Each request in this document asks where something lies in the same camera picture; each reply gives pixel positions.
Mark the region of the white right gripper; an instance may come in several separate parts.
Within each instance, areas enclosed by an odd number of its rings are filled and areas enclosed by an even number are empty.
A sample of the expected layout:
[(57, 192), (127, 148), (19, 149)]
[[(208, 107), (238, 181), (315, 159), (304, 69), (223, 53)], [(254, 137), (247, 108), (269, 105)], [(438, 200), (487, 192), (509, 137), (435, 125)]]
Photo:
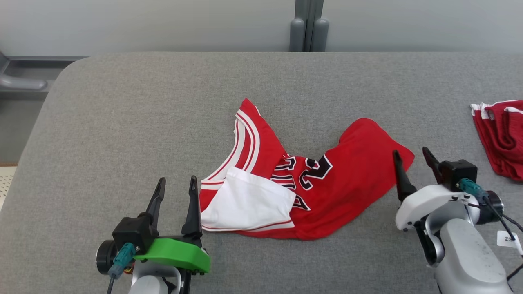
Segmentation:
[(440, 162), (435, 158), (428, 147), (422, 147), (426, 164), (433, 171), (437, 184), (426, 186), (419, 191), (410, 182), (403, 159), (397, 150), (393, 152), (393, 162), (396, 176), (396, 190), (398, 200), (402, 202), (396, 213), (396, 227), (399, 230), (413, 229), (417, 221), (425, 217), (430, 231), (435, 232), (446, 222), (452, 219), (463, 219), (472, 225), (477, 223), (477, 200), (465, 192), (451, 192), (441, 184), (442, 173), (439, 169)]

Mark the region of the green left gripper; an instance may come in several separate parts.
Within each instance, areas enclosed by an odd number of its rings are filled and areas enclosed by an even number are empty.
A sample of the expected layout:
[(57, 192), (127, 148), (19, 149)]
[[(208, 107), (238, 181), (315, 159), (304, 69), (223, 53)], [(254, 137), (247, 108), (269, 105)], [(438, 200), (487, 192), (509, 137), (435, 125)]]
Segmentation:
[[(161, 177), (150, 199), (146, 212), (150, 215), (152, 227), (157, 227), (159, 208), (164, 199), (166, 187), (165, 177)], [(192, 175), (189, 183), (189, 206), (186, 221), (182, 226), (181, 234), (185, 238), (201, 238), (201, 208), (198, 192), (198, 181)], [(149, 250), (144, 254), (136, 254), (134, 259), (168, 265), (191, 272), (210, 271), (210, 257), (201, 247), (170, 238), (159, 238), (152, 242)]]

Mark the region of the red white basketball jersey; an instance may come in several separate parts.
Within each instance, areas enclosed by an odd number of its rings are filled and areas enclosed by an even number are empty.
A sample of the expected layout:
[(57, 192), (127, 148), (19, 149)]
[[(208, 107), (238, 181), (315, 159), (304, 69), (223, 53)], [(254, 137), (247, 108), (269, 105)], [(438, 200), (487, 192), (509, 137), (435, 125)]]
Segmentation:
[(202, 228), (254, 238), (316, 240), (353, 221), (396, 185), (393, 153), (415, 156), (376, 122), (356, 120), (315, 160), (290, 156), (258, 108), (244, 99), (234, 147), (201, 182)]

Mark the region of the red shorts white waistband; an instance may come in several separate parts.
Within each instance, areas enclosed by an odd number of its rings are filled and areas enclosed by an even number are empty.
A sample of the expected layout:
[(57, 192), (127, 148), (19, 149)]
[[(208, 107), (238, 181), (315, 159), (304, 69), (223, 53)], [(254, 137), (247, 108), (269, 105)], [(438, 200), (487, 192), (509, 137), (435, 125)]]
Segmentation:
[(471, 104), (470, 107), (492, 170), (523, 183), (523, 100)]

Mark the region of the cream perforated basket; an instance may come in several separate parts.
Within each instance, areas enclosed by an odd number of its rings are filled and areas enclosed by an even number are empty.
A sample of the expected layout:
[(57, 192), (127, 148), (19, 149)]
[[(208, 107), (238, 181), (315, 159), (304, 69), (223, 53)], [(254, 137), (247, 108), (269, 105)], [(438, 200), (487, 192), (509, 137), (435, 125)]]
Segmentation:
[(16, 169), (17, 166), (0, 166), (0, 211), (11, 187)]

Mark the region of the grey double cylinder post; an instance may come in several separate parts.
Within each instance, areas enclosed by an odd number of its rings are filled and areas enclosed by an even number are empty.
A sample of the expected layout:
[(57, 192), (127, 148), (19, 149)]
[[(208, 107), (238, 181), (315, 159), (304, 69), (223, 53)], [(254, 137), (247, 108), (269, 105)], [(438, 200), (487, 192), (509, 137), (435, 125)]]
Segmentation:
[(324, 0), (294, 0), (290, 22), (290, 52), (325, 52), (329, 20), (322, 17)]

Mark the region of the grey metal frame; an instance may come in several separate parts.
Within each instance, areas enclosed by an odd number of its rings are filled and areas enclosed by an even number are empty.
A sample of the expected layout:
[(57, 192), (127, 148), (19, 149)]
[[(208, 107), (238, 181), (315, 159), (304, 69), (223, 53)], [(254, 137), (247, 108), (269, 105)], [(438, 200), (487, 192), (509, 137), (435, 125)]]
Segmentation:
[(44, 101), (60, 73), (83, 56), (6, 56), (0, 51), (0, 74), (15, 78), (46, 80), (41, 91), (17, 91), (0, 88), (0, 101)]

